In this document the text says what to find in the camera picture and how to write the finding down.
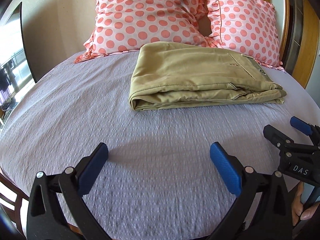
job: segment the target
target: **pink polka dot pillowcase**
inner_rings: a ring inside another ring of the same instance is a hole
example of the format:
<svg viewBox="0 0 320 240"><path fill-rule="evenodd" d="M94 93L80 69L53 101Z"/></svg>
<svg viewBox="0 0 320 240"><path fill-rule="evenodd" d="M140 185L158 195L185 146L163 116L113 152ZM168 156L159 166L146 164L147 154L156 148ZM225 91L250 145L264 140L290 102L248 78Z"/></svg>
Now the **pink polka dot pillowcase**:
<svg viewBox="0 0 320 240"><path fill-rule="evenodd" d="M210 47L231 49L269 68L284 70L275 8L263 0L207 0Z"/></svg>
<svg viewBox="0 0 320 240"><path fill-rule="evenodd" d="M199 0L96 0L96 26L81 62L174 41L209 47L195 18Z"/></svg>

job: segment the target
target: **bedsheet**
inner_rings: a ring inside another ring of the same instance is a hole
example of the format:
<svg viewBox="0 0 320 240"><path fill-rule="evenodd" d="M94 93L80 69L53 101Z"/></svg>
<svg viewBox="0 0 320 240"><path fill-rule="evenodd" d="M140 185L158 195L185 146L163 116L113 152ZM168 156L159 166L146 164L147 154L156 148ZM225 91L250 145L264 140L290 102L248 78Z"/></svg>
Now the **bedsheet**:
<svg viewBox="0 0 320 240"><path fill-rule="evenodd" d="M84 201L112 238L186 240L210 234L235 199L210 160L210 145L219 141L244 166L271 174L279 156L263 127L271 124L297 143L310 143L290 118L320 124L320 109L306 91L289 74L267 68L288 93L283 105L132 111L128 96L138 54L76 65L72 56L31 89L0 135L0 166L26 194L38 171L60 173L106 143L109 160ZM288 189L297 183L288 177L286 182Z"/></svg>

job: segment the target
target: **khaki pants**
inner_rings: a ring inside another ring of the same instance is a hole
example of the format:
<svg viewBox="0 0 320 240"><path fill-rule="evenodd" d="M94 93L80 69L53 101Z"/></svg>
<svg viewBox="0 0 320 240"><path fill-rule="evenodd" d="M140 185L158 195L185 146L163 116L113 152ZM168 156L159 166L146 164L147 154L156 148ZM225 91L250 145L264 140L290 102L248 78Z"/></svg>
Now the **khaki pants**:
<svg viewBox="0 0 320 240"><path fill-rule="evenodd" d="M284 102L286 92L249 56L176 42L144 45L133 71L133 110Z"/></svg>

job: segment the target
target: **beige wall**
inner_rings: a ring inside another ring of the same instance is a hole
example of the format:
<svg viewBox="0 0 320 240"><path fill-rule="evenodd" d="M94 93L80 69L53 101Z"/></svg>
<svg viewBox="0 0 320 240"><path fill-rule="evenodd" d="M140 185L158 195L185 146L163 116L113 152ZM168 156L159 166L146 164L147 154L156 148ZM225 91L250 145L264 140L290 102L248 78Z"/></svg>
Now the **beige wall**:
<svg viewBox="0 0 320 240"><path fill-rule="evenodd" d="M22 1L22 26L30 67L39 80L84 50L95 24L95 0L13 0L1 23Z"/></svg>

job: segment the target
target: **fingernail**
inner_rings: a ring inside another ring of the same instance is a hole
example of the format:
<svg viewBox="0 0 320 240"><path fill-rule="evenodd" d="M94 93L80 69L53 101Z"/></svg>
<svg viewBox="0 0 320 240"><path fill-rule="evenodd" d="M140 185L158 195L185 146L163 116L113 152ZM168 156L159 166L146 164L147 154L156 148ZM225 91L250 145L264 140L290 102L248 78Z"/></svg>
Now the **fingernail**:
<svg viewBox="0 0 320 240"><path fill-rule="evenodd" d="M306 211L302 214L302 216L300 217L300 219L301 219L301 220L306 220L306 219L309 218L309 216L310 216L310 210L306 210Z"/></svg>

